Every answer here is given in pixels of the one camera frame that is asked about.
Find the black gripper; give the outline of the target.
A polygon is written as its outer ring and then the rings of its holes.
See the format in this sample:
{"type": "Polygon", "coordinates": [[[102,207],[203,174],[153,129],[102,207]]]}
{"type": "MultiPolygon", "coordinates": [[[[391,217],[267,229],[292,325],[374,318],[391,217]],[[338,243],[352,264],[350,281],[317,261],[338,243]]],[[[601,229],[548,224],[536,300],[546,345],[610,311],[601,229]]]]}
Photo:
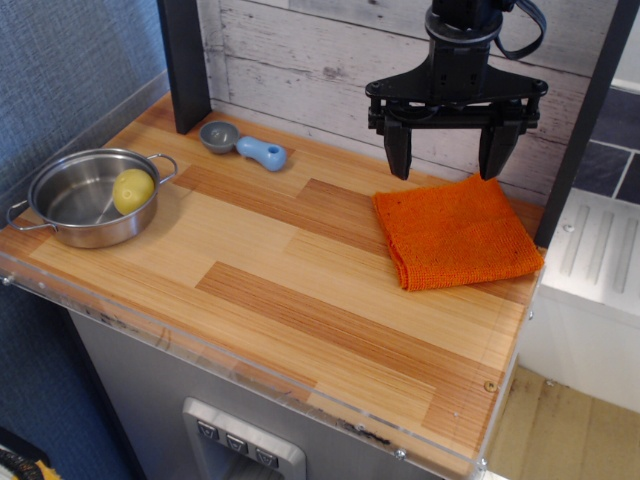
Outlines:
{"type": "Polygon", "coordinates": [[[489,65],[492,46],[509,60],[535,51],[544,39],[546,20],[532,16],[540,34],[530,45],[506,50],[499,35],[501,14],[427,14],[427,58],[414,69],[370,82],[368,127],[383,133],[391,173],[407,180],[412,162],[413,129],[482,129],[479,172],[497,177],[522,131],[537,126],[539,102],[548,84],[489,65]]]}

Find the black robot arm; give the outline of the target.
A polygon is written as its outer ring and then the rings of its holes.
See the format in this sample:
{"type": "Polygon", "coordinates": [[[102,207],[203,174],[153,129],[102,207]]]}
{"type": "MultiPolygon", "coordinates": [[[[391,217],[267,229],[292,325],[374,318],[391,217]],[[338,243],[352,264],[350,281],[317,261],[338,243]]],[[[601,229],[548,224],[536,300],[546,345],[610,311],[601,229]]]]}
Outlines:
{"type": "Polygon", "coordinates": [[[547,23],[531,1],[435,1],[425,15],[427,58],[416,68],[370,82],[368,126],[384,138],[391,173],[405,180],[416,129],[480,131],[479,174],[497,177],[519,138],[540,119],[545,81],[505,72],[489,64],[492,47],[519,60],[542,44],[547,23]],[[519,8],[538,26],[539,36],[518,50],[504,48],[503,15],[519,8]]]}

